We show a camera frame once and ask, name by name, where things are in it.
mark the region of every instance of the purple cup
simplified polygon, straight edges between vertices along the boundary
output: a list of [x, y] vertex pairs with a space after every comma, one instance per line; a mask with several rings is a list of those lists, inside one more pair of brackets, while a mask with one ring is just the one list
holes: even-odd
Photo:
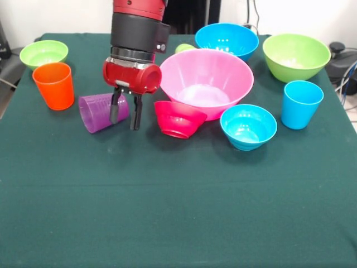
[[[79, 112], [86, 129], [90, 133], [96, 133], [112, 125], [110, 122], [110, 103], [112, 94], [99, 94], [80, 97], [78, 100]], [[118, 101], [118, 122], [129, 117], [129, 104], [124, 95]]]

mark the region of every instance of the red bowl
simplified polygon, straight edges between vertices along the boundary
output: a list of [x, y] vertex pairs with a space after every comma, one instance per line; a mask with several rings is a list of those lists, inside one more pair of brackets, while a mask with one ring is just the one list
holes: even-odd
[[178, 102], [155, 102], [155, 112], [161, 132], [175, 138], [191, 137], [207, 119], [199, 109]]

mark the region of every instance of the blue cup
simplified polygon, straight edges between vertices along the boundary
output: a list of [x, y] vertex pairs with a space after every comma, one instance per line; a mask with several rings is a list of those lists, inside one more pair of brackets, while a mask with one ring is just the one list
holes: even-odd
[[231, 23], [213, 23], [201, 28], [196, 36], [201, 49], [231, 53], [247, 61], [259, 45], [258, 36], [250, 29]]
[[283, 124], [293, 130], [307, 127], [320, 103], [324, 93], [320, 87], [308, 81], [292, 81], [284, 88]]

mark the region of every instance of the orange cup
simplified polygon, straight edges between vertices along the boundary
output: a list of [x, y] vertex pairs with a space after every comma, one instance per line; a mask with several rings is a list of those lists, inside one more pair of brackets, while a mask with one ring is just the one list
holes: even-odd
[[48, 63], [33, 72], [47, 106], [55, 111], [68, 109], [74, 103], [72, 71], [65, 63]]

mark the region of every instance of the floor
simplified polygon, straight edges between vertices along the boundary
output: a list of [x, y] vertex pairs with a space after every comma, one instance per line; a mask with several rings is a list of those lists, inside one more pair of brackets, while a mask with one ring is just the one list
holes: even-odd
[[[344, 108], [349, 109], [355, 106], [357, 106], [357, 94], [354, 94], [352, 96], [347, 96]], [[346, 111], [346, 113], [357, 132], [357, 107], [349, 111]]]

